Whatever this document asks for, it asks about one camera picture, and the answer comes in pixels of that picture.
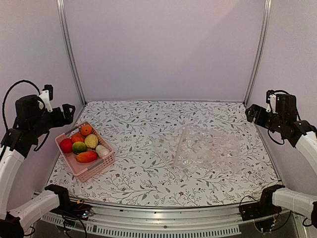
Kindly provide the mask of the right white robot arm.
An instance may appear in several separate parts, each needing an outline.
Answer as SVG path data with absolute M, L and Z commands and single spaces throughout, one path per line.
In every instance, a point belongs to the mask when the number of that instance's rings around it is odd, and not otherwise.
M 284 90 L 268 90 L 266 93 L 267 107 L 253 104 L 246 109 L 245 114 L 249 122 L 267 130 L 268 136 L 278 133 L 281 136 L 279 145 L 286 141 L 296 149 L 294 155 L 287 161 L 286 168 L 291 171 L 299 162 L 299 156 L 304 166 L 309 167 L 309 174 L 317 176 L 317 128 L 300 118 L 297 109 L 296 96 Z M 283 209 L 290 214 L 304 217 L 304 227 L 317 226 L 317 197 L 287 188 L 287 183 L 270 185 L 261 192 L 258 202 L 239 204 L 239 212 L 243 221 L 256 220 L 267 216 L 279 216 Z

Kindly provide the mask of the orange green papaya toy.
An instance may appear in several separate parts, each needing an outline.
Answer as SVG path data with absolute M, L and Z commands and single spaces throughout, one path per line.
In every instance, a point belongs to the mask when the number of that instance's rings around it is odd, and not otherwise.
M 80 129 L 80 133 L 83 135 L 83 136 L 88 136 L 89 134 L 92 133 L 92 127 L 88 124 L 84 125 L 81 127 Z

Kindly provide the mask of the clear zip top bag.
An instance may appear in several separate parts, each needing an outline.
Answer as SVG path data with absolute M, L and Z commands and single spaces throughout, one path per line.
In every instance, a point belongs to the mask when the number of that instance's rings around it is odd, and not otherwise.
M 241 172 L 240 141 L 234 132 L 183 126 L 151 140 L 158 157 L 174 175 Z

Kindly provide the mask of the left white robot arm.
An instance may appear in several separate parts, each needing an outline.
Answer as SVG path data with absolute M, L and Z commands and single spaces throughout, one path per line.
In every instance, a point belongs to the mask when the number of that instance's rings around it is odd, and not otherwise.
M 16 119 L 8 129 L 0 148 L 0 236 L 2 238 L 24 238 L 33 223 L 46 213 L 56 209 L 70 215 L 73 203 L 68 190 L 59 185 L 49 185 L 37 197 L 22 206 L 7 209 L 9 194 L 15 176 L 27 158 L 31 147 L 39 150 L 39 137 L 48 135 L 50 129 L 63 127 L 73 122 L 75 106 L 64 104 L 51 108 L 50 97 L 41 94 L 28 95 L 15 102 Z

